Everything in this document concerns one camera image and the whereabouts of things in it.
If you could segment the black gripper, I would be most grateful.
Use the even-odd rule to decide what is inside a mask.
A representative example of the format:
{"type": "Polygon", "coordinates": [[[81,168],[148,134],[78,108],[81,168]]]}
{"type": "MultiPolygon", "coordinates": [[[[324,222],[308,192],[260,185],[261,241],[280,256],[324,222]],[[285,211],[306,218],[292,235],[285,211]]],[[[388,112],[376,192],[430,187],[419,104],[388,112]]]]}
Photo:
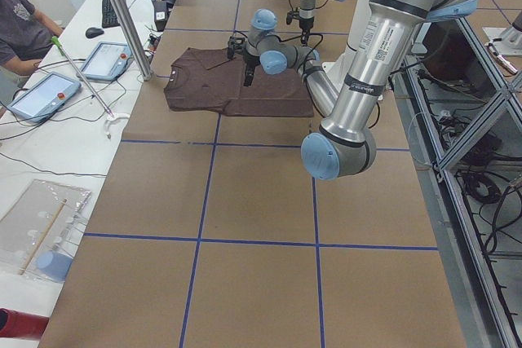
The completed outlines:
{"type": "Polygon", "coordinates": [[[243,86],[251,86],[254,80],[254,71],[258,66],[258,56],[252,55],[248,50],[244,50],[243,60],[246,64],[243,86]]]}
{"type": "Polygon", "coordinates": [[[309,40],[309,32],[313,28],[313,18],[303,18],[299,19],[299,27],[302,29],[301,33],[301,44],[306,46],[309,40]]]}

